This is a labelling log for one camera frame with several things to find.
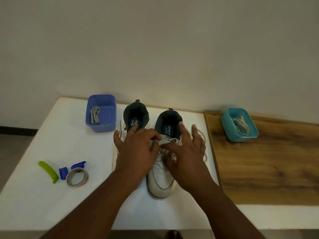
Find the tiled floor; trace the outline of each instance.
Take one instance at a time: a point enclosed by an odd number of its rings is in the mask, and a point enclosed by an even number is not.
[[[0,190],[28,148],[33,137],[0,134]],[[112,231],[111,239],[162,239],[166,231]],[[318,230],[262,230],[267,239],[318,239]],[[36,239],[43,232],[0,232],[0,238]],[[184,239],[215,239],[210,230],[182,230]]]

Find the lime green bag clip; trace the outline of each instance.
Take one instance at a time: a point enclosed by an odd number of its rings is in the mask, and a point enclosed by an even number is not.
[[[54,184],[58,181],[59,176],[47,163],[39,161],[38,165],[40,165],[40,167],[43,168],[50,175],[50,177],[53,179]]]

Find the white tabletop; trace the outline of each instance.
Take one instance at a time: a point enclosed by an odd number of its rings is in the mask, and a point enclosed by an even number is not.
[[[95,133],[85,125],[86,103],[74,98],[58,99],[0,194],[0,230],[48,230],[109,176],[115,149],[113,132]],[[125,107],[117,104],[117,129]],[[154,127],[165,109],[147,109]],[[203,114],[178,112],[188,129],[196,124],[208,138]],[[208,139],[206,148],[207,167],[218,182]],[[40,160],[57,173],[59,168],[85,160],[90,179],[77,188],[63,180],[52,184],[38,166]],[[258,229],[319,228],[318,206],[238,207]],[[112,229],[210,229],[210,225],[194,199],[178,185],[168,198],[156,199],[148,192],[144,178],[121,207]]]

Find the shoe insole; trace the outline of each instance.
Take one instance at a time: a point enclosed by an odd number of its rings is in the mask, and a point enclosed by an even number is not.
[[[127,123],[127,131],[129,131],[136,123],[138,124],[138,129],[142,128],[142,120],[138,119],[137,117],[130,117]]]
[[[160,133],[165,135],[165,136],[168,136],[170,138],[177,138],[176,137],[176,126],[163,124],[161,129],[160,129]]]

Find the wall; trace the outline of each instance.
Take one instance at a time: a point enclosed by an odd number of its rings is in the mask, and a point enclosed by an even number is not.
[[[0,0],[0,125],[58,96],[318,122],[318,0]]]

